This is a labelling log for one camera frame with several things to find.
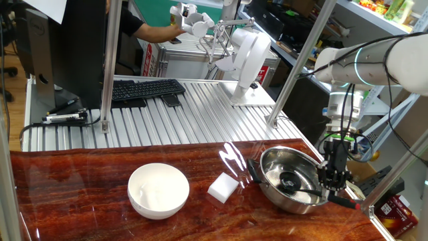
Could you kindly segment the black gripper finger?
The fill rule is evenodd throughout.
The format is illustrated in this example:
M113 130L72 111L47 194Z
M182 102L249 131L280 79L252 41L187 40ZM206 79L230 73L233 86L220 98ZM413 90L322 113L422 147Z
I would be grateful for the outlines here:
M334 170L334 190L341 191L346 188L346 182L352 179L352 172L345 168L343 170Z
M317 174L320 185L325 189L333 190L334 170L327 161L323 161L317 166Z

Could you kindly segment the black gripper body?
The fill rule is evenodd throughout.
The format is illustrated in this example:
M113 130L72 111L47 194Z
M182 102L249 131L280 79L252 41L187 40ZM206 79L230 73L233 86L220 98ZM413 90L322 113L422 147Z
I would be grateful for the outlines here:
M350 143L333 139L326 141L323 146L327 170L345 170Z

